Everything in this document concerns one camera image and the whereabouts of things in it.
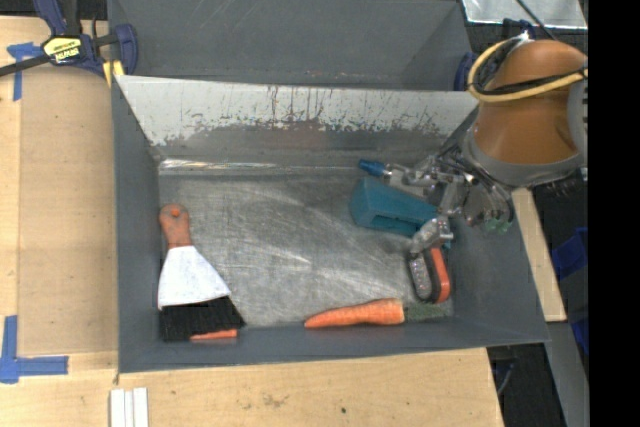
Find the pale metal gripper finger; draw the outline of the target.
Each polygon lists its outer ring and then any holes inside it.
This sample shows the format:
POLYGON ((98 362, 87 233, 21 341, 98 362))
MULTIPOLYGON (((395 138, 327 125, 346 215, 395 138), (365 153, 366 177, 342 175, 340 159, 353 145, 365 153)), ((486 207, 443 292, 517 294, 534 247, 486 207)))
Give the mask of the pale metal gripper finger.
POLYGON ((429 252, 434 248, 441 248, 450 244, 454 239, 449 218, 437 216, 427 221, 412 237, 409 243, 408 255, 410 260, 429 252))
POLYGON ((413 168, 397 164, 388 164, 384 167, 383 181, 393 187, 421 187, 428 185, 424 177, 417 174, 413 168))

